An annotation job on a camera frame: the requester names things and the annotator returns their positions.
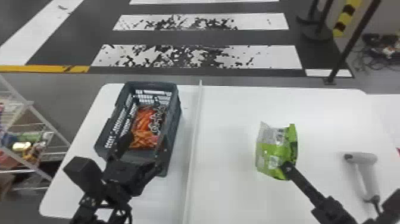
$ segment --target crosswalk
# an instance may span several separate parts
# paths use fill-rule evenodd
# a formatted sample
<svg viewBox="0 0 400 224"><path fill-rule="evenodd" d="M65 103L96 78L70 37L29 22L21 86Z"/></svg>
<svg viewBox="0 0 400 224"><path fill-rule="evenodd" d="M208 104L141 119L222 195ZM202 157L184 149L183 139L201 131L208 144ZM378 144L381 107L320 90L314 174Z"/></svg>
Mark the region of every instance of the crosswalk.
<svg viewBox="0 0 400 224"><path fill-rule="evenodd" d="M235 0L131 0L139 4L198 4L239 2ZM234 31L289 30L285 14L275 13L202 13L202 14L131 14L121 15L113 32L132 31ZM303 70L295 45L168 45L168 44L115 44L104 43L91 66L132 68L181 68L181 69L282 69ZM327 70L306 69L309 77L327 76ZM352 77L342 70L340 77Z"/></svg>
<svg viewBox="0 0 400 224"><path fill-rule="evenodd" d="M76 71L87 73L328 76L337 48L301 39L290 5L290 0L52 0L0 46L0 71L49 65L60 71L83 66ZM352 74L344 67L338 77Z"/></svg>
<svg viewBox="0 0 400 224"><path fill-rule="evenodd" d="M278 2L279 0L131 0L129 4L199 4L222 2Z"/></svg>
<svg viewBox="0 0 400 224"><path fill-rule="evenodd" d="M283 13L122 15L113 30L288 30Z"/></svg>

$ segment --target white tabletop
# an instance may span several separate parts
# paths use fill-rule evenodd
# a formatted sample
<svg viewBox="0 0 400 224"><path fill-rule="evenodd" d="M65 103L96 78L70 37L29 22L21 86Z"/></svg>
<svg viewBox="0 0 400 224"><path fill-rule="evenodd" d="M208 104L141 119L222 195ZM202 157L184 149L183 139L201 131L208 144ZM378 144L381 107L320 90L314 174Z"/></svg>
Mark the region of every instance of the white tabletop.
<svg viewBox="0 0 400 224"><path fill-rule="evenodd" d="M385 132L393 139L395 146L400 148L400 95L368 95L368 97L382 121Z"/></svg>
<svg viewBox="0 0 400 224"><path fill-rule="evenodd" d="M102 88L61 167L75 155L82 155L92 157L104 168L93 145L121 87ZM294 183L256 171L255 140L260 121L277 127L296 124L297 168L325 196L339 200L359 222L375 214L372 206L361 201L357 172L344 162L344 153L377 154L375 168L382 198L400 186L400 179L393 178L400 170L398 155L372 112L370 100L361 91L204 87L197 143L188 149L193 139L190 134L186 136L185 130L192 133L190 121L197 109L197 88L179 86L179 90L183 119L170 172L165 179L153 180L141 197L131 200L135 223L179 223L184 206L184 220L191 224L317 223L310 213L311 203ZM186 183L190 150L193 163ZM82 195L60 169L40 205L40 213L71 218ZM99 214L103 218L108 215L102 211Z"/></svg>

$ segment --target stanchion base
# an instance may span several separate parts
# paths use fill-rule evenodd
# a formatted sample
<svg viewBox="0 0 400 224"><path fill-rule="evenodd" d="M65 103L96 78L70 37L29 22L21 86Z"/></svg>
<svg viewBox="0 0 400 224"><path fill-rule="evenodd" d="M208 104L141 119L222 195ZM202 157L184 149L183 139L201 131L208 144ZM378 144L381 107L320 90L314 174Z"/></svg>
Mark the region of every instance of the stanchion base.
<svg viewBox="0 0 400 224"><path fill-rule="evenodd" d="M311 41L325 42L333 38L332 31L326 26L321 29L320 33L316 33L315 30L317 26L318 25L304 26L301 31L303 35Z"/></svg>
<svg viewBox="0 0 400 224"><path fill-rule="evenodd" d="M314 17L309 18L308 10L301 10L299 13L297 13L296 19L297 19L298 23L301 23L304 25L318 24L318 22L321 19L321 12L316 10L314 13Z"/></svg>
<svg viewBox="0 0 400 224"><path fill-rule="evenodd" d="M336 82L333 79L332 82L329 82L328 77L322 78L322 81L324 82L324 85L326 86L336 86Z"/></svg>

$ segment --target plastic basket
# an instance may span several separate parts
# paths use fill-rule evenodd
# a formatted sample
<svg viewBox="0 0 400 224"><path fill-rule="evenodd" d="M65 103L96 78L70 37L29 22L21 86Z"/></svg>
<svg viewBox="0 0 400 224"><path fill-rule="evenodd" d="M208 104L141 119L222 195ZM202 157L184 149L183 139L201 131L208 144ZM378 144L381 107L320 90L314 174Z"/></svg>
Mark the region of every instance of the plastic basket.
<svg viewBox="0 0 400 224"><path fill-rule="evenodd" d="M130 163L161 160L164 167L159 176L167 175L179 124L180 100L175 84L165 82L127 82L122 88L115 109L107 120L95 144L95 150L105 160L118 140L130 132L138 108L143 105L163 105L164 119L153 149L127 150L121 160Z"/></svg>

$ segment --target shelf with products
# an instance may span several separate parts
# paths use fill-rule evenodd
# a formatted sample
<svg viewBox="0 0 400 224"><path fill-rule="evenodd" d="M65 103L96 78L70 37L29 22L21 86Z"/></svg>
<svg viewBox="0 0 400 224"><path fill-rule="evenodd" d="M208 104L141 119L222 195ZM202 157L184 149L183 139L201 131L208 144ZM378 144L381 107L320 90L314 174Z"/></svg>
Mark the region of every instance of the shelf with products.
<svg viewBox="0 0 400 224"><path fill-rule="evenodd" d="M33 102L0 76L0 184L4 178L7 184L12 179L13 190L45 189L69 146Z"/></svg>

